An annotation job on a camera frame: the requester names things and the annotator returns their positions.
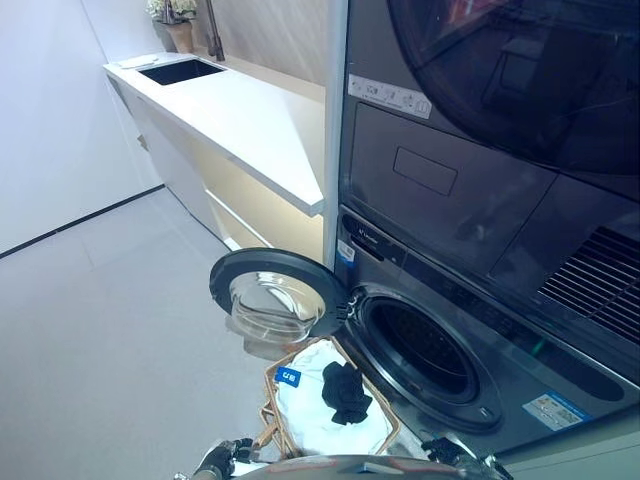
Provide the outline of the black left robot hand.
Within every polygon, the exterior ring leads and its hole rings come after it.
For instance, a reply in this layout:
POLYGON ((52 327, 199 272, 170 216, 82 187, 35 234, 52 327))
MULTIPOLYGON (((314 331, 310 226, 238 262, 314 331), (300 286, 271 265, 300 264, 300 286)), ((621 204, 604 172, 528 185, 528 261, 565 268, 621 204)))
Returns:
POLYGON ((251 438, 221 441, 205 454, 192 479, 230 479, 237 463, 251 462, 253 445, 251 438))

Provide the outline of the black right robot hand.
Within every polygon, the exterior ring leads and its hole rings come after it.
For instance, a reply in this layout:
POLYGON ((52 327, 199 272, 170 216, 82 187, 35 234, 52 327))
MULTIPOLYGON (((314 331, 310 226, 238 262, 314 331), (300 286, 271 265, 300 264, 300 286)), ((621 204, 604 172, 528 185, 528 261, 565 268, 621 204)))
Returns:
POLYGON ((446 437, 424 441, 421 443, 421 449, 429 461, 450 466, 458 465, 464 458, 473 458, 464 447, 446 437))

